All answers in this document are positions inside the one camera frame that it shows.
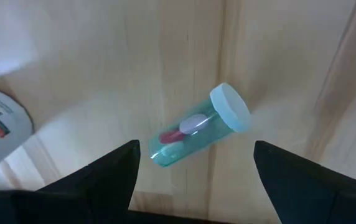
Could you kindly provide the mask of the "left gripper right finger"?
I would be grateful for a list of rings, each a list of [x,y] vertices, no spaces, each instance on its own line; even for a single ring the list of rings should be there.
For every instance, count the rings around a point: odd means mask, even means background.
[[[282,224],[356,224],[356,179],[266,141],[253,158]]]

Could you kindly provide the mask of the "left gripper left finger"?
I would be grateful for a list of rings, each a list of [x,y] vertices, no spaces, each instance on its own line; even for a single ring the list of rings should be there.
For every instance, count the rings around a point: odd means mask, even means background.
[[[140,143],[131,140],[40,190],[14,192],[15,218],[22,224],[122,223],[140,158]]]

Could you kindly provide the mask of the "translucent pill bottle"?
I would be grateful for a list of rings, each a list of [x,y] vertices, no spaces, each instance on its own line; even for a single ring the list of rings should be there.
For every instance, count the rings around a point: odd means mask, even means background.
[[[149,141],[155,164],[168,167],[232,133],[244,133],[251,114],[239,93],[229,84],[216,86],[197,106]]]

